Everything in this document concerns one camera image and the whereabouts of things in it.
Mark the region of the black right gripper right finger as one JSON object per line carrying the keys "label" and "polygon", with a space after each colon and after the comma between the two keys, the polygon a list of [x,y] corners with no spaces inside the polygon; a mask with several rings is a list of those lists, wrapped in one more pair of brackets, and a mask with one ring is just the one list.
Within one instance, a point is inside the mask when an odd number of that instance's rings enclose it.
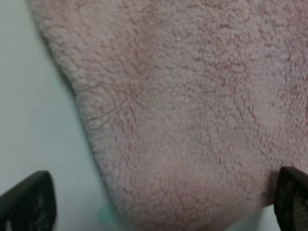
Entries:
{"label": "black right gripper right finger", "polygon": [[280,230],[308,231],[308,175],[295,167],[282,167],[273,205]]}

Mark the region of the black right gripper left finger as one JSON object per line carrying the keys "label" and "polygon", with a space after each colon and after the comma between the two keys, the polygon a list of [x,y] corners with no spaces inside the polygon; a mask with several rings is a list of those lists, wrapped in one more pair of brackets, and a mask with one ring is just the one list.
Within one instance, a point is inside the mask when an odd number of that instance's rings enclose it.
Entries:
{"label": "black right gripper left finger", "polygon": [[2,231],[52,231],[57,217],[50,172],[37,171],[0,196]]}

